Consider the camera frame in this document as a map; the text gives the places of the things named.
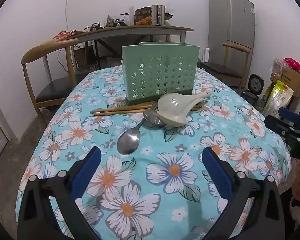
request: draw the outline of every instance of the metal spoon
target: metal spoon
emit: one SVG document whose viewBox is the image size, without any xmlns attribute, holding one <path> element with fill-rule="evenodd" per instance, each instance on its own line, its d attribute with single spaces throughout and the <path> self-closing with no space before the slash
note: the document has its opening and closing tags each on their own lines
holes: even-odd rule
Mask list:
<svg viewBox="0 0 300 240">
<path fill-rule="evenodd" d="M 158 126 L 166 125 L 164 122 L 162 122 L 162 120 L 158 116 L 157 111 L 155 111 L 153 109 L 144 111 L 143 116 L 148 122 L 153 123 L 155 125 L 158 125 Z"/>
<path fill-rule="evenodd" d="M 154 102 L 150 109 L 155 109 L 158 105 L 158 102 Z M 120 137 L 118 138 L 117 142 L 117 150 L 122 155 L 129 155 L 133 153 L 139 146 L 140 143 L 140 131 L 139 128 L 143 124 L 146 119 L 143 118 L 141 122 L 133 128 L 125 131 Z"/>
</svg>

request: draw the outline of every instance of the floor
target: floor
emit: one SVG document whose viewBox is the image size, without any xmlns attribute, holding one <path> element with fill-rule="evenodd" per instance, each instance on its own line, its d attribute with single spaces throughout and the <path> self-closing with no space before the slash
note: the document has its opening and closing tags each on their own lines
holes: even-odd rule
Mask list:
<svg viewBox="0 0 300 240">
<path fill-rule="evenodd" d="M 50 122 L 54 113 L 45 110 L 45 120 Z M 20 143 L 13 145 L 8 142 L 0 155 L 0 222 L 14 239 L 17 239 L 15 205 L 19 184 L 44 129 L 45 125 L 37 117 Z"/>
</svg>

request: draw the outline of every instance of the wooden chair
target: wooden chair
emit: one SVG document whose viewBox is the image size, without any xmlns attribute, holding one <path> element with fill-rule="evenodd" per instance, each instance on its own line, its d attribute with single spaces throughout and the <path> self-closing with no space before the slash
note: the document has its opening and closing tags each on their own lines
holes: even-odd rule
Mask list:
<svg viewBox="0 0 300 240">
<path fill-rule="evenodd" d="M 218 78 L 220 81 L 222 81 L 222 79 L 231 79 L 234 81 L 239 81 L 240 83 L 239 83 L 237 93 L 240 95 L 242 86 L 245 85 L 244 82 L 248 70 L 248 58 L 249 58 L 250 49 L 242 45 L 230 44 L 230 43 L 224 43 L 223 46 L 226 47 L 223 65 L 210 63 L 210 62 L 199 62 L 200 68 L 203 67 L 208 73 Z M 246 58 L 244 61 L 242 73 L 238 73 L 237 71 L 226 66 L 228 60 L 229 48 L 236 49 L 238 51 L 246 53 Z"/>
<path fill-rule="evenodd" d="M 71 39 L 66 41 L 47 41 L 45 43 L 40 44 L 39 46 L 30 49 L 26 54 L 24 54 L 24 56 L 21 59 L 23 73 L 25 76 L 26 85 L 29 91 L 31 101 L 38 116 L 44 122 L 44 117 L 39 108 L 61 105 L 65 101 L 67 96 L 71 93 L 71 91 L 76 87 L 77 82 L 80 82 L 80 80 L 76 80 L 77 78 L 74 75 L 74 69 L 70 54 L 70 46 L 74 46 L 78 43 L 78 39 Z M 66 48 L 66 61 L 69 77 L 52 80 L 47 60 L 47 54 L 62 48 Z M 30 84 L 26 64 L 33 62 L 41 57 L 43 58 L 44 66 L 46 68 L 46 73 L 48 79 L 50 80 L 50 83 L 39 93 L 37 97 L 35 97 Z"/>
</svg>

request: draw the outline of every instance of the floral tablecloth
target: floral tablecloth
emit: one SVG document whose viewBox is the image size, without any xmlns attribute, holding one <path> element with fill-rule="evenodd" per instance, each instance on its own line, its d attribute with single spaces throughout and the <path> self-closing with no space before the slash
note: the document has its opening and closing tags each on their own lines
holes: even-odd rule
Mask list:
<svg viewBox="0 0 300 240">
<path fill-rule="evenodd" d="M 20 183 L 16 217 L 32 174 L 55 176 L 98 146 L 101 165 L 76 203 L 102 239 L 201 239 L 227 204 L 201 162 L 205 147 L 249 177 L 272 175 L 279 184 L 291 170 L 283 141 L 264 126 L 263 116 L 222 82 L 197 69 L 194 93 L 207 89 L 212 91 L 209 102 L 190 112 L 185 126 L 159 128 L 148 123 L 140 128 L 137 151 L 123 156 L 116 148 L 118 137 L 143 116 L 92 116 L 89 111 L 96 108 L 123 106 L 125 92 L 121 66 L 89 74 L 39 141 Z M 55 199 L 51 203 L 62 232 L 71 236 Z M 248 201 L 233 235 L 242 228 L 250 205 Z"/>
</svg>

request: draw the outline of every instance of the stainless steel container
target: stainless steel container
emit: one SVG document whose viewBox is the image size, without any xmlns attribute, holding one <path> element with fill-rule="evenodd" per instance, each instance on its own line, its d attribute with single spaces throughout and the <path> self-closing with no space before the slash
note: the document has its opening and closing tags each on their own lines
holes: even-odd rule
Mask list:
<svg viewBox="0 0 300 240">
<path fill-rule="evenodd" d="M 151 25 L 165 25 L 166 7 L 151 5 Z"/>
</svg>

